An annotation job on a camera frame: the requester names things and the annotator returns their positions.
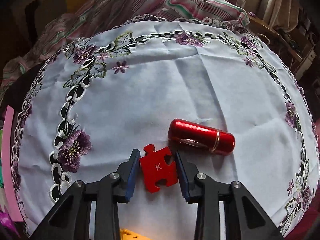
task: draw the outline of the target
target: metal screw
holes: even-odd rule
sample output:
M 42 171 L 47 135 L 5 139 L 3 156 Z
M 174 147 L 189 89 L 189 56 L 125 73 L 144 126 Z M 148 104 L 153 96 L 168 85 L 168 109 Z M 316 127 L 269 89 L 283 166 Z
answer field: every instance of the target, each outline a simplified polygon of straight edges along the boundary
M 77 181 L 75 182 L 75 184 L 76 184 L 77 187 L 81 187 L 82 184 L 83 184 L 83 182 L 82 182 L 81 180 L 77 180 Z
M 111 174 L 109 175 L 109 177 L 112 178 L 112 179 L 117 179 L 117 178 L 119 178 L 119 174 L 116 173 L 116 172 L 113 172 L 113 173 L 111 173 Z
M 198 173 L 197 178 L 198 179 L 205 179 L 206 175 L 204 173 Z
M 234 186 L 234 187 L 236 187 L 236 188 L 240 188 L 241 187 L 241 182 L 239 182 L 239 181 L 234 181 L 233 183 L 232 183 L 232 185 Z

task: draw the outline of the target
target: striped cloth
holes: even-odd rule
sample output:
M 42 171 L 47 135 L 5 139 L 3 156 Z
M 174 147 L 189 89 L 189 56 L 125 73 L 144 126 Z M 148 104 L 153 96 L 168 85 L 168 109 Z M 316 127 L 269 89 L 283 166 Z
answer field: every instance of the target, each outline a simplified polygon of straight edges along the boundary
M 248 25 L 246 12 L 224 0 L 88 0 L 75 14 L 63 14 L 45 27 L 34 47 L 4 67 L 0 102 L 8 87 L 30 68 L 79 37 L 91 37 L 110 30 L 138 15 L 151 14 L 173 21 L 183 17 L 218 19 Z

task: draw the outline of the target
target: red puzzle piece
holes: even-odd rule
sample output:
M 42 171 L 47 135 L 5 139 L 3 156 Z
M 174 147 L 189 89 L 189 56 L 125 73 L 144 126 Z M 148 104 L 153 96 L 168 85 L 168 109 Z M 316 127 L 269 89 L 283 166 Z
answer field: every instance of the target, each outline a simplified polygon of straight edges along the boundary
M 144 184 L 149 192 L 155 193 L 160 190 L 160 187 L 156 186 L 156 182 L 161 179 L 166 179 L 166 186 L 172 186 L 178 182 L 176 163 L 173 161 L 168 165 L 164 157 L 171 155 L 168 147 L 163 148 L 155 152 L 155 146 L 149 144 L 144 147 L 146 156 L 140 158 L 142 172 L 144 176 Z

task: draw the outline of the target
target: red lipstick case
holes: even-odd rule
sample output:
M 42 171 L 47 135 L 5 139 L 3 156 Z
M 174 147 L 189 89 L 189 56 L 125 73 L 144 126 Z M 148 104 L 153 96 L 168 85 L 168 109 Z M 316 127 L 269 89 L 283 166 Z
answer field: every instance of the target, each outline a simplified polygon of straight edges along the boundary
M 171 122 L 168 138 L 195 147 L 208 148 L 211 153 L 219 155 L 231 154 L 236 144 L 231 133 L 182 119 Z

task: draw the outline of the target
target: red perfume atomizer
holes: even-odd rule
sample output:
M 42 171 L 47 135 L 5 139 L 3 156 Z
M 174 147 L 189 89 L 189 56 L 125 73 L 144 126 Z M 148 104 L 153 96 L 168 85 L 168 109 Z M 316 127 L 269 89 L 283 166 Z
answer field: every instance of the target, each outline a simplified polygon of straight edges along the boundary
M 229 155 L 235 148 L 235 137 L 228 132 L 182 119 L 174 119 L 168 131 L 170 140 L 207 148 L 211 153 Z

